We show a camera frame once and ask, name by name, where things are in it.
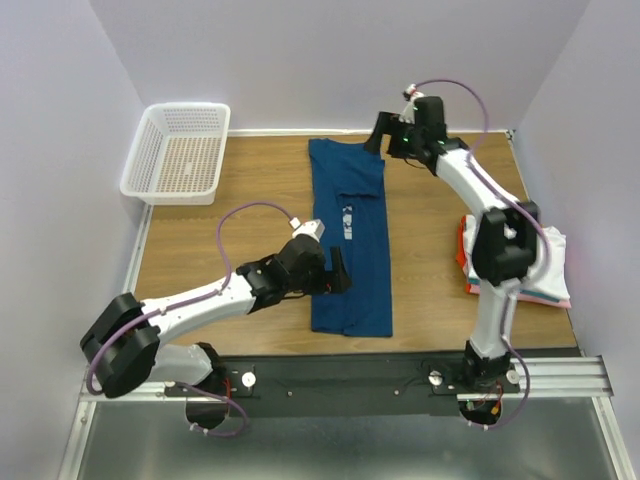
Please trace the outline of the blue t-shirt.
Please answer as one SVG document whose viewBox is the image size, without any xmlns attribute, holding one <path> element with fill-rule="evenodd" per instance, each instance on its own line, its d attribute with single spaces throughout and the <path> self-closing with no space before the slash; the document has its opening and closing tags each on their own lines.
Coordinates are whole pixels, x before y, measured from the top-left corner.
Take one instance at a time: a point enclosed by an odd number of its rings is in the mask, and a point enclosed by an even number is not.
<svg viewBox="0 0 640 480">
<path fill-rule="evenodd" d="M 311 329 L 350 337 L 393 335 L 385 162 L 362 144 L 308 142 L 313 217 L 323 222 L 321 245 L 338 247 L 352 286 L 314 296 Z"/>
</svg>

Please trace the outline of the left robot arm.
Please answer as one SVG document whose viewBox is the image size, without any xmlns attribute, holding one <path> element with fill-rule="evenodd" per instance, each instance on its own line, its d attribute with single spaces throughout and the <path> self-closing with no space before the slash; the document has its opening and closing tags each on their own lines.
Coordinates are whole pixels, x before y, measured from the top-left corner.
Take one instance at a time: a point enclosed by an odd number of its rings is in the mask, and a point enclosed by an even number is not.
<svg viewBox="0 0 640 480">
<path fill-rule="evenodd" d="M 87 390 L 108 398 L 132 392 L 151 376 L 166 344 L 206 324 L 275 306 L 294 293 L 345 293 L 352 280 L 342 252 L 333 246 L 329 253 L 327 260 L 318 240 L 300 234 L 203 287 L 146 301 L 130 292 L 114 297 L 80 340 Z"/>
</svg>

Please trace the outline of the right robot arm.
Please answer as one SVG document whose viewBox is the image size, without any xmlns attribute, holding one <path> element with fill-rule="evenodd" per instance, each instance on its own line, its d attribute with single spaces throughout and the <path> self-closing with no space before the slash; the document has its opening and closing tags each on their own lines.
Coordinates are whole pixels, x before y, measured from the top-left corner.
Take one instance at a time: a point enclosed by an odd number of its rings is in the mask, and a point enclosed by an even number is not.
<svg viewBox="0 0 640 480">
<path fill-rule="evenodd" d="M 480 279 L 478 317 L 459 371 L 462 384 L 480 392 L 510 368 L 516 297 L 538 259 L 538 207 L 500 187 L 471 147 L 448 135 L 441 98 L 414 94 L 406 100 L 402 113 L 379 112 L 364 148 L 377 153 L 387 140 L 390 157 L 419 162 L 475 218 L 471 265 Z"/>
</svg>

